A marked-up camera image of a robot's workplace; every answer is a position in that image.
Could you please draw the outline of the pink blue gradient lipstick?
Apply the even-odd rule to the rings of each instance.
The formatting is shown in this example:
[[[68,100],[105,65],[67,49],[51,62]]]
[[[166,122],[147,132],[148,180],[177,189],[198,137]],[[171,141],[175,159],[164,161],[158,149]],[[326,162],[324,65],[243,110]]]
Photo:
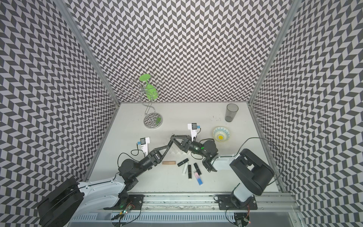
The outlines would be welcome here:
[[[195,178],[196,178],[196,180],[197,180],[197,182],[198,182],[198,185],[202,185],[202,184],[203,184],[203,181],[202,181],[202,179],[200,178],[200,175],[198,174],[198,172],[197,172],[197,171],[194,171],[194,176],[195,176]]]

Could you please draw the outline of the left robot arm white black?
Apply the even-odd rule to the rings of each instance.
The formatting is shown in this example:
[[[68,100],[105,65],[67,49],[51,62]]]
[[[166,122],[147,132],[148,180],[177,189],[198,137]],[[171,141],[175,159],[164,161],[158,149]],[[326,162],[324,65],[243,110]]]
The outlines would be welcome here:
[[[126,159],[114,177],[95,182],[77,182],[67,179],[37,205],[39,224],[42,227],[63,227],[72,218],[94,210],[111,208],[137,183],[137,177],[160,164],[173,142],[153,149],[141,161]]]

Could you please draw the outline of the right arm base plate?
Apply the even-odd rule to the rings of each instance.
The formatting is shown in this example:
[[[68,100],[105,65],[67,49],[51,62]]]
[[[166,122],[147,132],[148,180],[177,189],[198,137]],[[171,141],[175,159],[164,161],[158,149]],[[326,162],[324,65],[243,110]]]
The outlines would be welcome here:
[[[254,211],[258,209],[257,202],[254,196],[249,197],[246,201],[240,201],[233,194],[217,194],[214,199],[218,203],[219,209],[222,211]]]

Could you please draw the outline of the beige lipstick tube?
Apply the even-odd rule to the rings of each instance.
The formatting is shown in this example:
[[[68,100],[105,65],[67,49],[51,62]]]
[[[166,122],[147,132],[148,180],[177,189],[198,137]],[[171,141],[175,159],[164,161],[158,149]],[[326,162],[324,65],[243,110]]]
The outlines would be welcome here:
[[[163,165],[175,165],[176,162],[175,161],[163,161],[162,164]]]

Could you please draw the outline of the black square lipstick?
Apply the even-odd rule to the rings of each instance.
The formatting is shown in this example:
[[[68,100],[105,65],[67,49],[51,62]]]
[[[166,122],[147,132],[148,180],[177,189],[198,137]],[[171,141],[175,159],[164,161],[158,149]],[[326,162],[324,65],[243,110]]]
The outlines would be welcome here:
[[[198,164],[197,164],[197,163],[194,163],[193,165],[194,165],[194,167],[195,167],[195,171],[196,171],[196,172],[198,173],[198,175],[200,176],[200,175],[201,175],[201,171],[200,171],[200,169],[199,169]]]

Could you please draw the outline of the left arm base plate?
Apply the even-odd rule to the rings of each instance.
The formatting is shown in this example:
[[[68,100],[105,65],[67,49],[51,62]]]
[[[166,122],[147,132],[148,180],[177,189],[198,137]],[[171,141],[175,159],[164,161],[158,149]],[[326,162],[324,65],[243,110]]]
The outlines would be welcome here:
[[[104,208],[104,210],[110,211],[123,211],[126,210],[128,205],[131,206],[131,210],[141,210],[144,202],[144,195],[143,194],[131,194],[127,198],[121,197],[117,203],[109,208]]]

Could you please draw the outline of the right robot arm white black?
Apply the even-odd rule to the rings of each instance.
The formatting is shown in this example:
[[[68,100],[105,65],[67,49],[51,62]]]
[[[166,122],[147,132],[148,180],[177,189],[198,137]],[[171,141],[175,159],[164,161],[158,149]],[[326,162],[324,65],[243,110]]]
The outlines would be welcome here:
[[[273,169],[244,148],[234,155],[219,155],[215,140],[193,140],[187,135],[173,135],[170,138],[181,151],[202,156],[202,164],[208,172],[232,171],[240,183],[230,194],[230,204],[236,209],[243,209],[253,202],[253,196],[260,196],[269,185],[275,173]]]

